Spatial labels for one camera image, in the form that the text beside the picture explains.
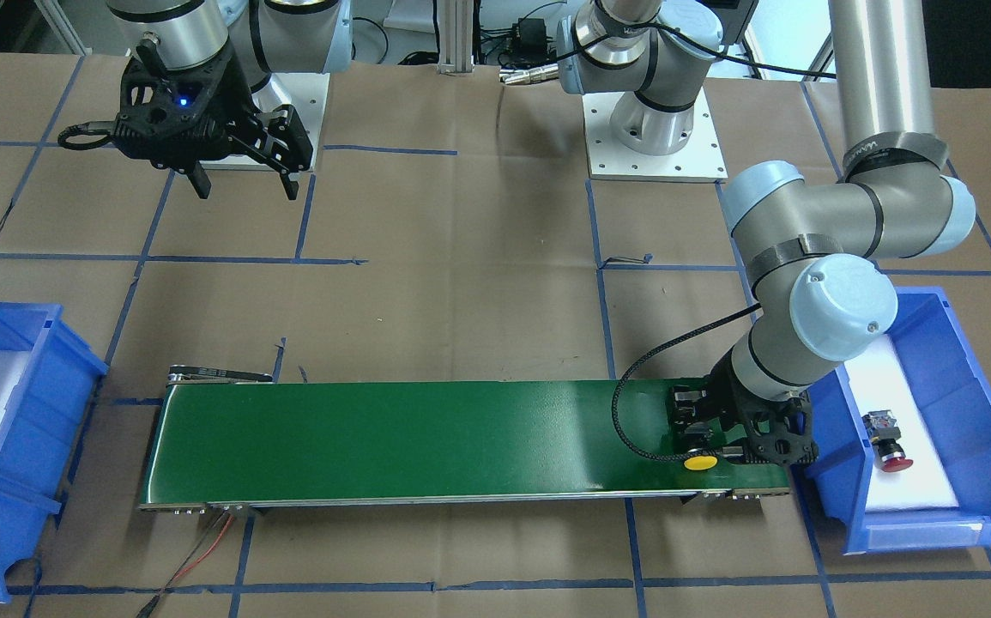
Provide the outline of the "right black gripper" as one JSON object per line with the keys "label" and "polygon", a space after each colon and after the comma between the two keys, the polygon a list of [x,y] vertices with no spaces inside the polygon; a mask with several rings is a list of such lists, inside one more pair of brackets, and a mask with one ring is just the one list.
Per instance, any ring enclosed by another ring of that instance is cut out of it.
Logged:
{"label": "right black gripper", "polygon": [[[197,67],[175,70],[160,59],[157,46],[139,43],[135,57],[123,73],[121,109],[113,121],[113,144],[130,158],[151,161],[160,168],[184,173],[198,198],[208,199],[208,173],[202,165],[188,169],[183,166],[189,160],[181,149],[180,133],[192,125],[196,112],[192,105],[203,86],[197,72],[214,64],[224,68],[231,59],[244,78],[232,44],[226,43],[211,59]],[[299,177],[299,172],[279,173],[282,188],[290,201],[298,199]]]}

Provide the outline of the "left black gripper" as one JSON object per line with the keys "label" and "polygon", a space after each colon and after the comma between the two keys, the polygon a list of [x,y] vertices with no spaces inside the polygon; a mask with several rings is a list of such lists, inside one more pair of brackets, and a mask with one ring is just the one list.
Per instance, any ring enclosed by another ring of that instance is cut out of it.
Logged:
{"label": "left black gripper", "polygon": [[812,404],[805,394],[771,402],[740,384],[730,356],[719,360],[703,385],[671,390],[671,435],[680,461],[700,453],[734,464],[813,464]]}

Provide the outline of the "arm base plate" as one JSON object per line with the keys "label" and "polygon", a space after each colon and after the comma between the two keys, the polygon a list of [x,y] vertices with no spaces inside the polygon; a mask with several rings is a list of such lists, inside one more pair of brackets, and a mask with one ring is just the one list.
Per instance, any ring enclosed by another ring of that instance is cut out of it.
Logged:
{"label": "arm base plate", "polygon": [[589,176],[596,180],[714,183],[729,177],[710,103],[670,113],[634,93],[582,97]]}
{"label": "arm base plate", "polygon": [[270,168],[284,184],[310,171],[315,148],[292,103],[258,105],[233,59],[224,68],[204,68],[197,77],[203,86],[192,105],[193,122],[180,133],[188,171],[236,156]]}

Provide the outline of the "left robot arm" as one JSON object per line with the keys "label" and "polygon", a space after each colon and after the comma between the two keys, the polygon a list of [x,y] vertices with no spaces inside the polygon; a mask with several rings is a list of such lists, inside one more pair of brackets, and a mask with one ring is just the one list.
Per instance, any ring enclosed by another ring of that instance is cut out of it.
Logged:
{"label": "left robot arm", "polygon": [[[555,40],[566,93],[618,93],[610,126],[644,155],[679,152],[717,35],[695,38],[695,1],[585,1]],[[930,257],[972,231],[969,189],[942,172],[949,158],[932,117],[918,1],[832,1],[830,28],[847,152],[835,184],[809,184],[785,161],[735,175],[722,213],[761,317],[707,376],[684,426],[740,426],[746,461],[810,463],[806,391],[891,328],[897,293],[881,258]]]}

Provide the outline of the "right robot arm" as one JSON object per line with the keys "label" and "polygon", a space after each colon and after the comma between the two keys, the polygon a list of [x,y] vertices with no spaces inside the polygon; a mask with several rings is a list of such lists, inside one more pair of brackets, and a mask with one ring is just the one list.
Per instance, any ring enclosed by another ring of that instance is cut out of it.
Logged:
{"label": "right robot arm", "polygon": [[110,1],[130,43],[106,140],[181,173],[206,198],[204,166],[233,155],[278,173],[288,199],[315,152],[279,75],[326,75],[351,58],[347,1]]}

